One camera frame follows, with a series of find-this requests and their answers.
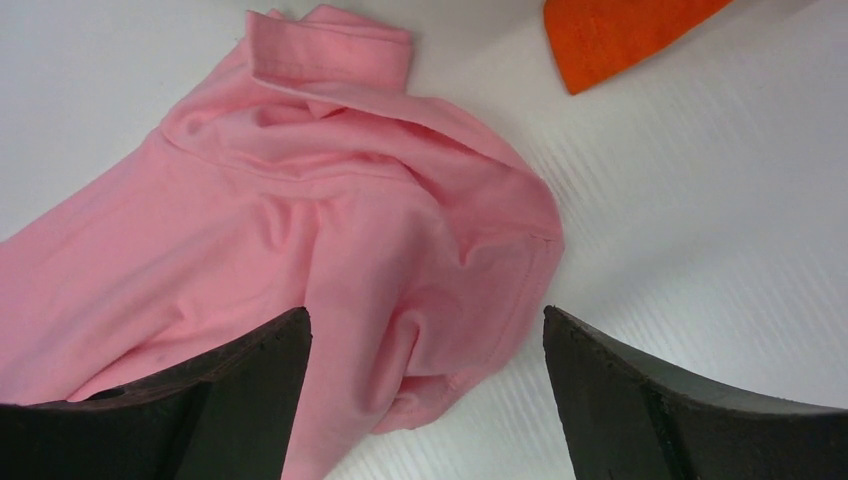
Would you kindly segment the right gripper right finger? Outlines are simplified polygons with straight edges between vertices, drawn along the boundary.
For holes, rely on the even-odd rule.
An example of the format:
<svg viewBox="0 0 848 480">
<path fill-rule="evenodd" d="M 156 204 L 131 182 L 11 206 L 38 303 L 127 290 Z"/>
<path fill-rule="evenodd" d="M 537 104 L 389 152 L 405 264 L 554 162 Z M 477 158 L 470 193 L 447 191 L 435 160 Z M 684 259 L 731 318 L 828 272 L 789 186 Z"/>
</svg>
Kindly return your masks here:
<svg viewBox="0 0 848 480">
<path fill-rule="evenodd" d="M 543 347 L 579 479 L 843 479 L 847 413 L 726 385 L 544 310 Z"/>
</svg>

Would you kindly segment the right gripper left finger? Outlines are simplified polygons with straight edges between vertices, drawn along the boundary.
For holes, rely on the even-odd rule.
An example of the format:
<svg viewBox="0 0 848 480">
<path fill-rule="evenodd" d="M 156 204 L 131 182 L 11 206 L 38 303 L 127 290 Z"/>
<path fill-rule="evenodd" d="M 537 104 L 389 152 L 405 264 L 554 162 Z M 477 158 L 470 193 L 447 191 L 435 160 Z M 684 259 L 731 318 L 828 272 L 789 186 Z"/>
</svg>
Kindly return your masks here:
<svg viewBox="0 0 848 480">
<path fill-rule="evenodd" d="M 1 408 L 5 479 L 277 479 L 312 343 L 292 309 L 78 401 Z"/>
</svg>

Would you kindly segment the pink t shirt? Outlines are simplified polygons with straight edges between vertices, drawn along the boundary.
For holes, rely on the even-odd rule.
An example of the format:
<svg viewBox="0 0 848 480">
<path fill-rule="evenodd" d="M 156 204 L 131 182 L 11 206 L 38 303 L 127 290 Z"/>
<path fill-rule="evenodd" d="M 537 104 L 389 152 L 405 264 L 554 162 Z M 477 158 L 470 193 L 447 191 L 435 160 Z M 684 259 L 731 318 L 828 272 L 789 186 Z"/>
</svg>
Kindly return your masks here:
<svg viewBox="0 0 848 480">
<path fill-rule="evenodd" d="M 1 399 L 81 400 L 294 307 L 313 346 L 282 475 L 426 425 L 519 349 L 563 252 L 546 185 L 405 90 L 410 34 L 249 12 L 142 144 L 1 245 Z"/>
</svg>

